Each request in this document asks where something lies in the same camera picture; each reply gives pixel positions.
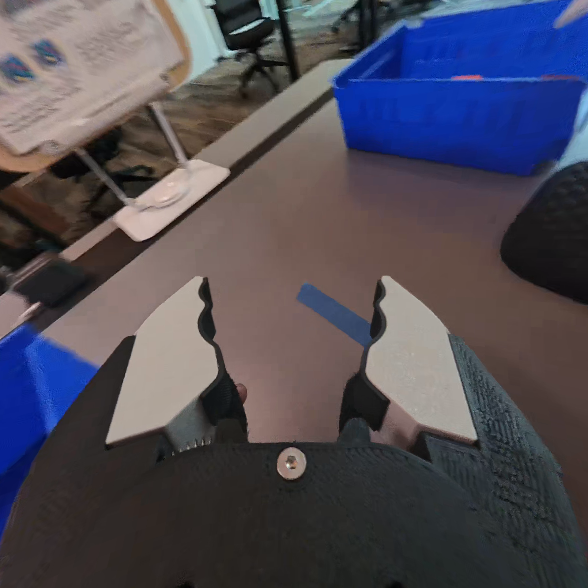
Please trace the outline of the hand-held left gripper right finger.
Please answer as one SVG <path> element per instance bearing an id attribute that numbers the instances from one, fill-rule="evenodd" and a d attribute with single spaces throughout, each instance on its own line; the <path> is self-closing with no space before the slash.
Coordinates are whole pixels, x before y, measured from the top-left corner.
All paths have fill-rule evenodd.
<path id="1" fill-rule="evenodd" d="M 422 434 L 476 445 L 450 332 L 390 276 L 377 282 L 369 334 L 343 391 L 342 427 L 363 419 L 372 441 L 397 447 L 415 447 Z"/>

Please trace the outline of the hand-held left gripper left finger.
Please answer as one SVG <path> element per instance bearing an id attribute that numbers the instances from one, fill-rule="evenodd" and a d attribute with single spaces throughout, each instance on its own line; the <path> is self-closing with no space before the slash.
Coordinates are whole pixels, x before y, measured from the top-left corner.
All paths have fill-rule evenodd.
<path id="1" fill-rule="evenodd" d="M 138 328 L 108 449 L 162 435 L 172 451 L 241 442 L 241 398 L 215 342 L 209 280 L 197 276 Z"/>

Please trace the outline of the blue plastic bin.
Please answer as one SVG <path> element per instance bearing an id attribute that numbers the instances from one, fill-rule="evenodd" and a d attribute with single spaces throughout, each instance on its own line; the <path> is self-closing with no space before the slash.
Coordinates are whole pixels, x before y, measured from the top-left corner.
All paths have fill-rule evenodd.
<path id="1" fill-rule="evenodd" d="M 332 84 L 350 149 L 529 176 L 585 125 L 587 1 L 404 20 Z"/>
<path id="2" fill-rule="evenodd" d="M 1 534 L 40 447 L 97 371 L 28 325 L 1 339 Z"/>

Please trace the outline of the blue tape strip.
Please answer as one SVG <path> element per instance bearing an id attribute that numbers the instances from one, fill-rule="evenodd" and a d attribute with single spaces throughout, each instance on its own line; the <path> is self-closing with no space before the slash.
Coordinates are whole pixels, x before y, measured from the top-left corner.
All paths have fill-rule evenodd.
<path id="1" fill-rule="evenodd" d="M 362 347 L 371 342 L 371 323 L 315 286 L 304 283 L 296 299 Z"/>

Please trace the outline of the printed sign board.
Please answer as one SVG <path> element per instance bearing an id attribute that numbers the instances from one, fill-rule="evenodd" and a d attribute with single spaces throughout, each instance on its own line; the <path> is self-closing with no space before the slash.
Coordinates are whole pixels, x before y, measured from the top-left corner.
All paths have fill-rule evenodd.
<path id="1" fill-rule="evenodd" d="M 39 171 L 187 80 L 167 1 L 1 1 L 1 170 Z"/>

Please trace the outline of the black swivel chair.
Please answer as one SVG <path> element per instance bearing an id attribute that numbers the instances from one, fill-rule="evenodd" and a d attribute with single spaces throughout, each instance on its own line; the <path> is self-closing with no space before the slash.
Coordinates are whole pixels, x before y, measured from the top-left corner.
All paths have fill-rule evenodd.
<path id="1" fill-rule="evenodd" d="M 252 56 L 253 62 L 240 76 L 239 92 L 247 97 L 247 90 L 255 74 L 268 81 L 275 95 L 280 92 L 272 76 L 276 67 L 286 67 L 283 61 L 264 58 L 260 51 L 270 44 L 275 31 L 273 21 L 262 13 L 259 1 L 215 1 L 212 5 L 226 48 L 241 61 Z"/>

